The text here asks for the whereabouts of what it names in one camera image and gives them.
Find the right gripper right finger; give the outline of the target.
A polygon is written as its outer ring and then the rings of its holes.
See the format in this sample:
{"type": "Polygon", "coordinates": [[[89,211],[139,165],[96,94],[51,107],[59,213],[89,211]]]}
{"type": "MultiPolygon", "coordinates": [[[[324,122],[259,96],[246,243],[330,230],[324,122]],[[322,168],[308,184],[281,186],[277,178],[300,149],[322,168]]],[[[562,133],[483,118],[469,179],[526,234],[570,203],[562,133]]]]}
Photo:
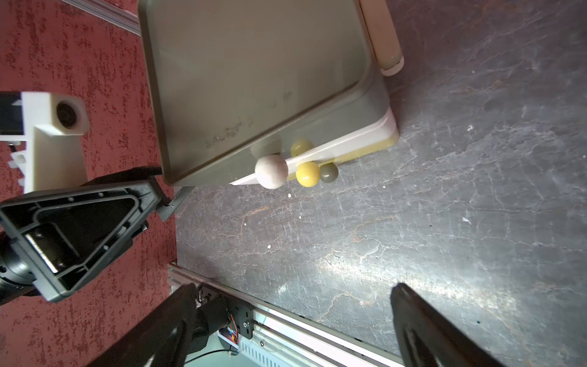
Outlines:
{"type": "Polygon", "coordinates": [[[394,329],[406,366],[500,366],[405,283],[391,291],[394,329]]]}

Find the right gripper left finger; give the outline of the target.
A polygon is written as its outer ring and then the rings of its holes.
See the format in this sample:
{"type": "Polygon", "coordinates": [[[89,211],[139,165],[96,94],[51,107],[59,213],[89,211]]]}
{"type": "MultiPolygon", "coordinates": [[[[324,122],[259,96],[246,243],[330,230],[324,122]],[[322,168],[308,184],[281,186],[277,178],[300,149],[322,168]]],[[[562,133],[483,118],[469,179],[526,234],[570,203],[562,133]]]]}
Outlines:
{"type": "Polygon", "coordinates": [[[91,366],[182,366],[197,325],[197,287],[185,284],[91,366]]]}

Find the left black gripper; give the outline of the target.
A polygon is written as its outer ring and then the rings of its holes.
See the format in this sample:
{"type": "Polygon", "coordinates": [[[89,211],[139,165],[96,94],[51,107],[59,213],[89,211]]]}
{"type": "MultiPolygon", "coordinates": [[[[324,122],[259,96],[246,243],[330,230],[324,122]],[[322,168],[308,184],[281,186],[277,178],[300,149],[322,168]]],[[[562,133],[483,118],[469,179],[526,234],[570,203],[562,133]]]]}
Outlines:
{"type": "Polygon", "coordinates": [[[156,210],[171,218],[194,187],[161,199],[154,178],[38,191],[1,204],[1,301],[78,292],[148,229],[156,210]]]}

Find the olive green drawer cabinet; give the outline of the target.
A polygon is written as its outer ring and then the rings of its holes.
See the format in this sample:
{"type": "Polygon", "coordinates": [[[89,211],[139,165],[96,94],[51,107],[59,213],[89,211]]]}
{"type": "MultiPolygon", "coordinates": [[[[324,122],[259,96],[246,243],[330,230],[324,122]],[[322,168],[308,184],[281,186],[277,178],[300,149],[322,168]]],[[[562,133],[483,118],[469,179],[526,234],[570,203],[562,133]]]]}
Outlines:
{"type": "Polygon", "coordinates": [[[167,184],[256,184],[397,141],[358,1],[140,1],[138,19],[167,184]]]}

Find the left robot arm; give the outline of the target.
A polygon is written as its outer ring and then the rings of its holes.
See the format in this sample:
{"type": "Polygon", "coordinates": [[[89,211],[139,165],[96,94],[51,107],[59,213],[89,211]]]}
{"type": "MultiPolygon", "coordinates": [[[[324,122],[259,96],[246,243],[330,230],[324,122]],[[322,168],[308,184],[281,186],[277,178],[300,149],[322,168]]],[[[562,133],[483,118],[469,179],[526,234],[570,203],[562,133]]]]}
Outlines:
{"type": "Polygon", "coordinates": [[[42,296],[57,303],[107,269],[191,193],[167,197],[153,178],[38,191],[1,203],[1,303],[42,296]]]}

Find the white middle drawer yellow knob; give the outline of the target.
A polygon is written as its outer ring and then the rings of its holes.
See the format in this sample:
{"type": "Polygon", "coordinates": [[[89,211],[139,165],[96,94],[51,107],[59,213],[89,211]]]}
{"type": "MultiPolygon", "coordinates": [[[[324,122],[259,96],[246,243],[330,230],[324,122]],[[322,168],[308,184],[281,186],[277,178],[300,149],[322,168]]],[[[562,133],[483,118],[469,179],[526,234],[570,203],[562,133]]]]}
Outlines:
{"type": "Polygon", "coordinates": [[[271,159],[262,165],[261,174],[255,170],[256,161],[246,166],[235,165],[228,171],[226,182],[232,185],[260,184],[275,189],[287,180],[297,179],[304,187],[320,181],[320,165],[326,161],[390,138],[398,131],[391,107],[328,108],[301,119],[294,124],[294,135],[287,135],[292,144],[290,157],[271,159]]]}

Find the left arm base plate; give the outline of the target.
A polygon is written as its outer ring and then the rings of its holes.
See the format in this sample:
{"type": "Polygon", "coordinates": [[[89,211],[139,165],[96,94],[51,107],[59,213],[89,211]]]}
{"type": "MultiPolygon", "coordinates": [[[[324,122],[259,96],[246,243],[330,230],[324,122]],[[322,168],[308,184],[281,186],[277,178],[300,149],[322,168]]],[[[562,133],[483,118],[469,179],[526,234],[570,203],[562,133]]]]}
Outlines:
{"type": "Polygon", "coordinates": [[[197,287],[197,304],[209,335],[227,329],[235,337],[235,345],[240,344],[241,339],[252,339],[254,307],[248,302],[202,283],[197,287]]]}

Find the aluminium front rail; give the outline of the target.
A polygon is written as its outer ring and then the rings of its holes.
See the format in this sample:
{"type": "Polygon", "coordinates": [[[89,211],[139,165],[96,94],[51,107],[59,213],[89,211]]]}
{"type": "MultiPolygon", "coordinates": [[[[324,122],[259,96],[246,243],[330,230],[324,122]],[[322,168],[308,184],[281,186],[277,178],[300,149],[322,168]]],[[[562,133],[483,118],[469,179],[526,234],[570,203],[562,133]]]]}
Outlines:
{"type": "Polygon", "coordinates": [[[329,327],[222,285],[171,263],[168,283],[172,291],[184,284],[200,287],[200,299],[218,294],[232,296],[250,306],[235,347],[240,356],[259,366],[402,366],[399,356],[346,336],[329,327]]]}

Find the left aluminium corner post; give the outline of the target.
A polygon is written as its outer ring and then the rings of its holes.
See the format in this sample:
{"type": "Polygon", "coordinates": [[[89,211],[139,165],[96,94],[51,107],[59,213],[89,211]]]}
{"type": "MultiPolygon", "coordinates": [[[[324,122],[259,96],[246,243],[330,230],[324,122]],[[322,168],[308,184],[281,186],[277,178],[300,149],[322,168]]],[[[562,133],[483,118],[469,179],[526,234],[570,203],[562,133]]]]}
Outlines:
{"type": "Polygon", "coordinates": [[[63,0],[81,11],[96,16],[97,18],[107,21],[114,26],[122,28],[134,35],[141,35],[140,25],[137,15],[121,9],[107,1],[102,0],[63,0]]]}

